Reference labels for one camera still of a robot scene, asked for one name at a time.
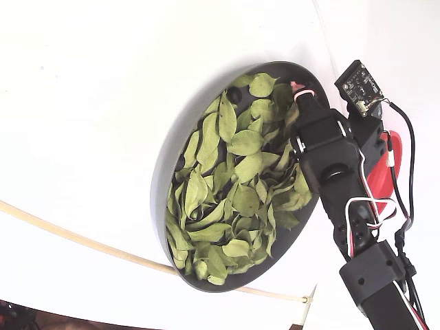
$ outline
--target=white surface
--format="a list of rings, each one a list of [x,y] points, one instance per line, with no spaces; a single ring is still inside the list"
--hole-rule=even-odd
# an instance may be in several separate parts
[[[162,263],[151,179],[168,130],[194,95],[225,72],[285,60],[310,69],[340,104],[311,1],[14,1],[1,4],[0,45],[0,200]],[[320,246],[317,233],[331,237],[321,221],[322,209],[251,286],[309,294],[320,267],[309,244]],[[202,294],[5,215],[0,228],[8,247],[0,298],[14,303],[166,329],[193,328],[194,308],[197,324],[210,329],[288,329],[305,310]],[[233,312],[219,316],[220,308]]]
[[[339,74],[355,58],[361,59],[384,95],[410,117],[416,134],[415,224],[408,232],[405,250],[417,268],[414,277],[428,326],[440,327],[440,294],[434,253],[440,225],[436,207],[440,175],[435,165],[439,106],[440,3],[438,1],[325,1],[319,0],[326,37]],[[384,123],[398,131],[404,143],[399,187],[408,201],[409,136],[403,120],[384,107]],[[390,220],[381,237],[394,245],[393,233],[401,220]],[[338,253],[329,255],[331,271],[319,281],[304,330],[371,329],[356,309],[338,275]]]

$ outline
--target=black bowl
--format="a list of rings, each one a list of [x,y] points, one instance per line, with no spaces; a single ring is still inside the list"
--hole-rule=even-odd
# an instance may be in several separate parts
[[[325,109],[329,108],[327,96],[316,77],[304,67],[290,62],[270,62],[254,66],[248,70],[229,73],[204,89],[199,97],[186,107],[187,111],[184,111],[176,120],[173,129],[168,134],[166,141],[162,146],[161,155],[156,163],[151,186],[150,202],[153,219],[155,220],[155,229],[157,230],[157,235],[162,248],[173,266],[173,257],[166,239],[165,210],[168,187],[171,182],[171,177],[173,176],[177,159],[190,135],[191,129],[195,126],[208,105],[239,76],[243,74],[257,74],[260,72],[265,72],[272,77],[280,77],[276,83],[289,83],[290,81],[295,80],[297,83],[310,86],[316,93],[317,101]],[[242,87],[238,91],[236,90],[235,93],[237,94],[235,97],[239,100],[236,109],[238,114],[247,109],[247,107],[257,99],[249,94],[247,87]],[[217,286],[206,280],[197,280],[194,274],[185,276],[183,270],[175,269],[185,282],[192,287],[205,292],[227,292],[247,285],[249,282],[252,282],[266,272],[284,255],[284,253],[286,253],[303,230],[317,202],[318,196],[314,195],[304,208],[294,212],[295,217],[299,220],[299,224],[293,227],[291,231],[284,228],[276,229],[276,241],[272,246],[272,258],[267,258],[260,265],[251,267],[244,274],[229,275],[226,278],[224,285]]]

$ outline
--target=wooden stick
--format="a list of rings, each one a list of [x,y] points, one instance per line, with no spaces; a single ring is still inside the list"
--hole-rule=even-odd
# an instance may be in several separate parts
[[[171,266],[162,265],[161,263],[156,263],[155,261],[151,261],[145,258],[141,258],[140,256],[135,256],[134,254],[129,254],[127,252],[115,249],[114,247],[99,243],[92,239],[88,239],[87,237],[75,234],[74,232],[70,232],[64,228],[61,228],[57,225],[54,225],[50,222],[44,221],[38,217],[35,217],[32,214],[29,214],[25,211],[20,210],[19,208],[15,208],[14,206],[5,203],[4,201],[0,201],[0,211],[5,212],[9,215],[12,215],[14,218],[27,222],[33,226],[36,226],[40,229],[43,229],[47,232],[55,234],[59,237],[63,237],[64,239],[68,239],[75,243],[81,244],[83,246],[87,246],[88,248],[101,251],[105,254],[109,254],[111,256],[115,256],[120,259],[124,259],[130,261],[132,263],[137,263],[138,265],[142,265],[154,270],[159,270],[161,272],[166,272],[168,274],[177,275],[175,269]],[[283,300],[293,300],[299,301],[302,303],[310,303],[310,297],[295,297],[289,296],[285,294],[275,294],[272,292],[262,291],[258,289],[253,289],[251,287],[240,287],[236,289],[240,292],[246,292],[248,294],[256,294],[258,296],[264,296],[269,298],[283,299]]]

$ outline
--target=circuit board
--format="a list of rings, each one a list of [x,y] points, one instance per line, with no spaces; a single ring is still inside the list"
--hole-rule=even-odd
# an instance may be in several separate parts
[[[383,98],[379,86],[360,60],[355,60],[335,82],[341,97],[366,117]]]

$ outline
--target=pile of leaves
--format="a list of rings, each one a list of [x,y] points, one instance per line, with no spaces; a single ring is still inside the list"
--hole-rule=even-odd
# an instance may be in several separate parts
[[[168,244],[177,268],[222,285],[271,255],[276,228],[311,199],[292,157],[290,125],[298,109],[288,84],[266,73],[234,81],[191,133],[168,192]],[[228,97],[257,99],[237,117]]]

